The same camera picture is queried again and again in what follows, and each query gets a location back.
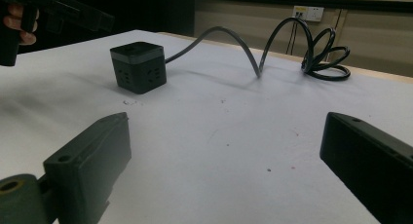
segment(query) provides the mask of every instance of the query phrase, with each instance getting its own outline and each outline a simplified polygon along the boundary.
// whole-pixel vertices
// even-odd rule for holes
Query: coiled cable
[[[262,54],[259,65],[255,61],[254,56],[252,55],[252,52],[249,49],[246,42],[236,32],[234,32],[231,29],[222,27],[222,26],[215,26],[215,27],[212,27],[212,28],[208,29],[200,37],[198,37],[193,43],[191,43],[188,47],[186,47],[184,50],[182,50],[181,52],[177,53],[174,56],[171,56],[171,57],[165,59],[165,63],[169,63],[169,62],[185,55],[189,51],[191,51],[202,40],[204,40],[204,38],[206,38],[209,33],[214,32],[214,31],[221,31],[221,32],[225,32],[225,33],[229,34],[230,36],[232,36],[240,44],[240,46],[245,51],[249,61],[251,62],[251,65],[252,65],[252,67],[255,71],[255,74],[256,74],[257,78],[260,78],[261,75],[262,75],[263,69],[264,69],[265,59],[267,57],[267,54],[270,50],[270,47],[271,47],[272,43],[274,42],[275,37],[279,33],[280,29],[282,29],[289,22],[295,22],[298,25],[300,25],[304,29],[304,33],[306,35],[306,41],[307,41],[307,48],[308,49],[307,49],[307,52],[304,55],[303,61],[301,62],[301,70],[305,74],[310,75],[312,77],[315,77],[317,79],[326,80],[326,81],[342,81],[342,80],[345,80],[345,79],[350,77],[350,74],[351,74],[350,70],[347,69],[346,67],[342,66],[342,65],[339,65],[339,63],[341,61],[343,61],[350,54],[350,50],[347,47],[332,47],[332,45],[334,43],[334,39],[335,39],[335,30],[334,30],[334,28],[324,29],[313,40],[313,36],[310,32],[310,28],[308,27],[307,23],[305,21],[301,20],[301,19],[298,19],[298,18],[285,19],[274,29],[273,33],[271,34],[271,36],[269,37],[269,39],[267,41],[267,44],[266,44],[265,49],[263,51],[263,54]],[[321,53],[314,56],[314,48],[315,48],[317,42],[327,33],[329,33],[329,38],[328,38],[328,41],[327,41],[324,49],[322,50]],[[329,53],[336,52],[336,51],[343,51],[343,54],[334,61],[322,62],[322,60],[325,57],[327,57]],[[325,70],[325,69],[336,69],[336,70],[340,71],[342,73],[342,75],[329,76],[329,75],[322,75],[322,74],[319,73],[320,71]]]

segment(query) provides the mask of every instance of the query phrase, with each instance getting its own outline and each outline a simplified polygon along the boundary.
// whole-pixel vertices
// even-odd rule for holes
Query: electrical outlet
[[[304,6],[294,6],[294,10],[292,11],[292,16],[294,18],[299,18],[305,20],[308,14],[308,7]]]
[[[309,7],[306,20],[307,21],[321,21],[323,12],[324,12],[324,8]]]
[[[164,48],[135,42],[110,49],[118,86],[144,94],[167,82]]]

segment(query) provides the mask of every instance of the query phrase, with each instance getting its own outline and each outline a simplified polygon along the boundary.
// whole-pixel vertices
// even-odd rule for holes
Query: white table
[[[132,159],[100,223],[377,223],[319,158],[324,121],[352,115],[413,145],[412,83],[358,73],[326,82],[274,56],[257,79],[244,52],[202,43],[138,95],[116,85],[109,53],[136,41],[166,57],[190,43],[131,31],[1,67],[0,178],[39,177],[94,121],[127,112]]]

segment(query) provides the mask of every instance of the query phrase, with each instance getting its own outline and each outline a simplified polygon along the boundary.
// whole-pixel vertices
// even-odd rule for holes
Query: finger
[[[24,7],[22,5],[19,5],[19,4],[10,4],[9,5],[9,13],[12,16],[22,18],[23,11],[24,11]],[[40,13],[39,13],[39,10],[37,10],[36,19],[38,19],[39,16],[40,16]]]
[[[28,45],[33,45],[34,43],[36,43],[36,36],[33,33],[28,33],[28,32],[24,32],[22,31],[20,33],[20,44],[23,46],[28,46]]]
[[[12,29],[21,30],[21,19],[13,16],[4,17],[4,24]],[[37,30],[37,21],[34,21],[33,30]]]

